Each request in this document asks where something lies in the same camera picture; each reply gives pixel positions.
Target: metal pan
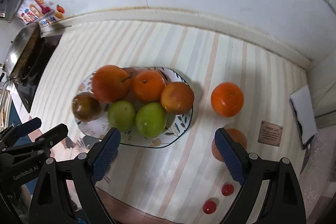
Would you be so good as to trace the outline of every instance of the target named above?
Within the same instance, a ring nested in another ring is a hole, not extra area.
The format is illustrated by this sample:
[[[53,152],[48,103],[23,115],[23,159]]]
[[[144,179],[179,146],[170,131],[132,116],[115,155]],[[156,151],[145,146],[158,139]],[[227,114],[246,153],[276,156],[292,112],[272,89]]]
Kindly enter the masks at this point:
[[[7,54],[7,59],[2,70],[6,73],[6,82],[4,84],[4,91],[14,78],[20,77],[29,56],[34,50],[37,41],[40,38],[40,25],[38,24],[44,18],[52,15],[54,10],[46,13],[44,16],[27,24],[15,37],[10,46]],[[5,92],[2,93],[0,99],[0,113],[3,111],[4,103],[3,97]]]

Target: black gas stove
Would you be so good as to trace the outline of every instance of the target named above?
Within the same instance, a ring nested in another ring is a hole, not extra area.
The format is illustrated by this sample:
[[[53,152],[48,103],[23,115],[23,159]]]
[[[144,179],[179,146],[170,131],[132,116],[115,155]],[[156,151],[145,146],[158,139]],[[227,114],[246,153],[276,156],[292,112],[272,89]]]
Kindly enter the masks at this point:
[[[14,81],[17,93],[28,113],[32,107],[37,85],[61,36],[62,35],[55,35],[40,38],[40,41],[36,44],[36,48],[34,48],[33,54],[31,54],[27,61],[27,66],[21,74],[21,77]]]

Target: striped tablecloth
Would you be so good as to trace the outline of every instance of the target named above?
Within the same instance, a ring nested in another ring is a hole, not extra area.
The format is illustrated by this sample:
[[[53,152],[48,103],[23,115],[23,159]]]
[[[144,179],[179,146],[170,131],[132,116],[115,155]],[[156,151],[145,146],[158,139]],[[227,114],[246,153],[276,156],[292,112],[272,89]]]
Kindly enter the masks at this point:
[[[176,70],[195,93],[190,129],[167,148],[121,145],[116,160],[97,186],[116,199],[148,214],[177,223],[219,223],[239,190],[221,194],[232,178],[211,154],[215,130],[237,128],[247,137],[248,152],[261,158],[288,157],[298,174],[304,151],[289,105],[289,95],[307,84],[304,70],[248,42],[212,31],[167,23],[104,21],[74,25],[65,30],[41,78],[31,108],[46,132],[59,123],[69,128],[73,143],[83,134],[71,112],[80,82],[102,65],[165,66]],[[222,118],[211,108],[210,95],[221,82],[233,82],[245,96],[241,112]],[[280,147],[258,143],[261,121],[283,126]],[[55,153],[57,160],[78,151]],[[265,194],[265,185],[261,193]],[[216,198],[217,211],[206,215],[204,202]],[[258,198],[249,222],[258,215]]]

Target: white notepad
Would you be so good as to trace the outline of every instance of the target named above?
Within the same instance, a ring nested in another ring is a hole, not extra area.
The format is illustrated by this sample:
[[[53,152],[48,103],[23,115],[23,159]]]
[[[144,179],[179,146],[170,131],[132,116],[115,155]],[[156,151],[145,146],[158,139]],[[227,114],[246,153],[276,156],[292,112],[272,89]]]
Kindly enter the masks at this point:
[[[294,92],[290,96],[290,102],[298,123],[302,145],[305,147],[308,140],[317,133],[308,85]]]

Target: floral plate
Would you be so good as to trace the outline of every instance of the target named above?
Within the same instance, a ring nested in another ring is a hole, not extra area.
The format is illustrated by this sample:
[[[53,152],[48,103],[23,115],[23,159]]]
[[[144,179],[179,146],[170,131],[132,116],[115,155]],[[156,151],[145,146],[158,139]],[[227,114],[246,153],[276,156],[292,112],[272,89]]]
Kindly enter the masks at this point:
[[[128,72],[132,79],[144,70],[156,70],[158,71],[163,78],[165,79],[166,84],[171,82],[184,82],[188,84],[179,74],[175,71],[164,68],[164,67],[132,67],[132,68],[124,68],[126,72]],[[77,89],[76,95],[82,92],[91,92],[91,83],[92,78],[95,72],[91,73],[88,77],[86,77],[80,86]],[[131,91],[125,99],[126,101],[131,102],[134,105],[136,111],[138,111],[143,104],[139,100],[137,100],[134,96],[134,93]],[[102,112],[101,116],[94,121],[91,122],[80,122],[76,120],[79,129],[88,136],[95,137],[98,139],[103,139],[106,133],[110,129],[110,125],[107,117],[107,105],[102,106],[105,110]],[[130,131],[121,133],[121,143],[125,145],[131,146],[140,146],[140,147],[150,147],[150,148],[163,148],[166,147],[173,142],[175,142],[179,137],[181,137],[189,128],[191,124],[191,119],[193,116],[193,109],[189,112],[181,115],[173,115],[167,114],[167,124],[165,131],[156,138],[147,139],[144,135],[142,135],[139,130],[134,126]]]

